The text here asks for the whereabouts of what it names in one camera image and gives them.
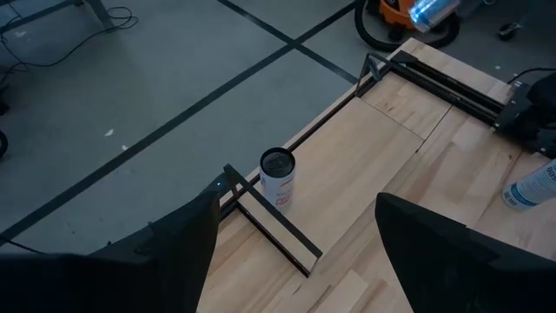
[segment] gray floor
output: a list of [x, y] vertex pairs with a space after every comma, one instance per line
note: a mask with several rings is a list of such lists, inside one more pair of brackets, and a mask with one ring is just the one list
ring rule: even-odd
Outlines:
[[[11, 144], [0, 160], [0, 231], [286, 45], [216, 0], [104, 2], [130, 7], [140, 23], [93, 39], [55, 67], [10, 77], [6, 101], [12, 111], [0, 117]], [[292, 38], [349, 4], [232, 2]], [[15, 6], [24, 14], [26, 8]], [[10, 19], [3, 9], [0, 23]], [[481, 8], [445, 52], [503, 80], [529, 67], [555, 66], [556, 44], [548, 32], [553, 21], [547, 18], [554, 16], [554, 5], [514, 41], [495, 37], [522, 10], [504, 2]], [[380, 28], [372, 22], [368, 27]], [[69, 7], [6, 37], [21, 58], [48, 62], [99, 29], [86, 6]], [[369, 49], [355, 32], [353, 12], [304, 44], [354, 76]], [[0, 63], [14, 60], [2, 50]], [[48, 252], [97, 250], [186, 203], [225, 163], [249, 173], [266, 148], [285, 143], [350, 85], [291, 50], [15, 240]], [[4, 245], [0, 251], [17, 249]]]

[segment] table leg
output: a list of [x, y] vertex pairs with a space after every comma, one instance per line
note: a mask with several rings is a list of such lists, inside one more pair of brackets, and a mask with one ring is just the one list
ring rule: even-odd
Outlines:
[[112, 18], [110, 18], [108, 11], [106, 11], [106, 8], [104, 7], [102, 0], [86, 0], [86, 1], [89, 3], [91, 9], [93, 9], [93, 11], [95, 12], [96, 17], [98, 17], [98, 19], [103, 23], [104, 29], [109, 30], [114, 28], [114, 23], [112, 22]]

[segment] black metal frame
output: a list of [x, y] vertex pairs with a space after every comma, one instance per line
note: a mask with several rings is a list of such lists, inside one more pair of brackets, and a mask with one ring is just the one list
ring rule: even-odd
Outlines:
[[232, 191], [234, 195], [234, 200], [236, 200], [237, 209], [268, 239], [270, 242], [306, 277], [309, 277], [311, 273], [309, 269], [307, 269], [294, 255], [292, 255], [279, 241], [274, 237], [265, 227], [262, 225], [252, 214], [247, 210], [239, 201], [240, 194], [235, 187], [237, 184], [240, 184], [243, 189], [245, 189], [253, 198], [258, 201], [267, 211], [270, 213], [278, 223], [280, 223], [287, 231], [289, 231], [301, 244], [309, 250], [314, 258], [315, 263], [319, 260], [322, 256], [322, 251], [314, 245], [313, 242], [309, 240], [301, 231], [295, 227], [280, 211], [274, 207], [264, 196], [259, 193], [250, 184], [245, 178], [243, 178], [242, 174], [238, 173], [232, 165], [227, 164], [224, 166], [224, 173], [226, 174], [226, 180], [228, 181], [228, 187]]
[[[379, 68], [374, 59], [377, 59], [384, 64]], [[364, 81], [364, 76], [371, 72], [373, 75]], [[286, 147], [289, 151], [293, 152], [297, 147], [299, 147], [303, 142], [305, 142], [309, 137], [311, 137], [324, 123], [326, 123], [330, 118], [332, 118], [338, 111], [340, 111], [346, 104], [348, 104], [355, 97], [361, 97], [367, 93], [371, 88], [373, 88], [388, 72], [393, 72], [396, 75], [403, 77], [411, 83], [416, 84], [423, 90], [430, 92], [431, 94], [437, 96], [438, 98], [450, 103], [451, 105], [465, 111], [467, 114], [475, 117], [489, 126], [494, 127], [499, 130], [500, 118], [506, 115], [508, 107], [507, 106], [488, 97], [477, 90], [467, 86], [466, 84], [449, 77], [448, 75], [424, 64], [419, 61], [417, 57], [408, 54], [405, 51], [399, 51], [396, 53], [391, 60], [386, 59], [375, 53], [367, 54], [365, 58], [365, 63], [361, 70], [359, 81], [355, 87], [355, 91], [345, 97], [338, 105], [332, 108], [321, 120], [319, 120], [313, 127], [311, 127], [307, 132], [302, 134], [295, 142], [293, 142], [289, 147]], [[502, 134], [508, 135], [508, 132], [501, 131]], [[534, 146], [528, 143], [523, 143], [526, 147], [532, 148]], [[538, 148], [538, 152], [546, 154], [546, 150]], [[296, 227], [288, 221], [276, 208], [272, 206], [259, 192], [253, 187], [258, 181], [259, 176], [255, 176], [249, 182], [243, 178], [237, 171], [235, 171], [230, 165], [224, 168], [224, 171], [228, 177], [228, 186], [232, 190], [234, 196], [229, 199], [222, 206], [221, 219], [223, 220], [228, 216], [233, 210], [239, 209], [240, 212], [245, 215], [245, 217], [257, 227], [275, 246], [276, 248], [284, 254], [284, 256], [292, 262], [292, 264], [297, 267], [305, 276], [310, 274], [310, 271], [303, 267], [303, 265], [291, 255], [277, 240], [273, 237], [237, 200], [249, 192], [255, 199], [265, 207], [268, 212], [270, 212], [286, 229], [288, 229], [292, 234], [302, 242], [305, 247], [307, 247], [318, 259], [321, 257], [322, 252], [318, 250]], [[242, 189], [237, 190], [237, 184], [242, 185]]]

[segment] black device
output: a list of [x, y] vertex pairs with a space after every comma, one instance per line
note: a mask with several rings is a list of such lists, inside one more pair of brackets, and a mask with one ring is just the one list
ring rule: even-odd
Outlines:
[[556, 263], [380, 193], [382, 242], [415, 313], [556, 312]]
[[1, 311], [195, 313], [219, 215], [204, 192], [90, 256], [0, 256]]
[[556, 73], [533, 85], [516, 82], [514, 93], [494, 121], [494, 128], [526, 148], [556, 157]]

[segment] wooden table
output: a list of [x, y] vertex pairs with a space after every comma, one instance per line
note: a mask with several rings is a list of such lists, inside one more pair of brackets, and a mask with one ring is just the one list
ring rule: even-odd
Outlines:
[[[423, 43], [409, 40], [400, 48], [502, 103], [510, 94], [505, 83]], [[410, 312], [374, 220], [374, 199], [383, 190], [556, 260], [556, 203], [518, 213], [500, 200], [501, 188], [548, 160], [394, 73], [348, 103], [294, 154], [295, 199], [284, 215], [322, 258], [304, 277], [236, 210], [221, 223], [200, 313]], [[240, 202], [313, 266], [308, 252], [251, 196]]]

